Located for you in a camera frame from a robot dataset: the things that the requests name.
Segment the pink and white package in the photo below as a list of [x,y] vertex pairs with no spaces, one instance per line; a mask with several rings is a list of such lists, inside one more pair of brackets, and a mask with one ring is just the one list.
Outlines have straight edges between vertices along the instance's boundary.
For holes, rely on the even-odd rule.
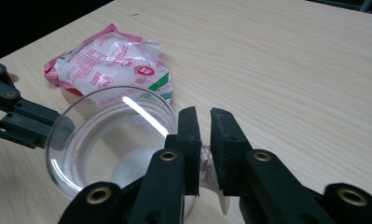
[[172,78],[159,43],[120,33],[114,24],[45,64],[45,77],[55,86],[85,95],[112,86],[154,91],[167,101]]

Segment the wooden table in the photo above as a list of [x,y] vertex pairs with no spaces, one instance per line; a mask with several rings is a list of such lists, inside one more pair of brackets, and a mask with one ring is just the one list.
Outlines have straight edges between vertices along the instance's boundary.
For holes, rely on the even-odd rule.
[[[303,185],[323,192],[344,182],[372,194],[372,15],[300,0],[117,0],[0,63],[25,99],[63,112],[73,101],[48,84],[44,63],[109,23],[161,44],[172,107],[197,108],[204,144],[210,109],[223,108]],[[0,223],[56,223],[68,203],[44,149],[0,139]],[[205,189],[186,219],[242,222],[237,198],[223,216]]]

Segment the transparent container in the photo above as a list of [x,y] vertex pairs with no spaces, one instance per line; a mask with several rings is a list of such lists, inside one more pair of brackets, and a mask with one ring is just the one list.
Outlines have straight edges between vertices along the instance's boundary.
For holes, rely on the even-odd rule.
[[46,144],[48,172],[69,199],[99,181],[122,188],[143,176],[177,118],[152,91],[118,86],[95,91],[56,121]]

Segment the crumpled plastic packaging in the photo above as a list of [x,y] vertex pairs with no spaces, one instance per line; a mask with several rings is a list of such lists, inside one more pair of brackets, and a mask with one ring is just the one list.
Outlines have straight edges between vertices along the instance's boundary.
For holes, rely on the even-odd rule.
[[85,95],[112,86],[149,89],[166,101],[172,77],[159,43],[120,33],[112,23],[45,64],[45,77],[55,86]]

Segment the table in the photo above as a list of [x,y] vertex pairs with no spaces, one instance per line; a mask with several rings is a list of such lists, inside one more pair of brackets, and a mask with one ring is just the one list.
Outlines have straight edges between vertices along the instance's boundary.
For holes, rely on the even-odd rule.
[[[254,148],[275,153],[318,192],[344,182],[372,194],[372,15],[300,0],[117,0],[0,59],[25,99],[63,112],[74,99],[48,84],[44,63],[113,23],[161,44],[174,111],[235,116]],[[0,223],[56,223],[69,203],[44,149],[0,139]],[[243,223],[201,189],[186,223]]]

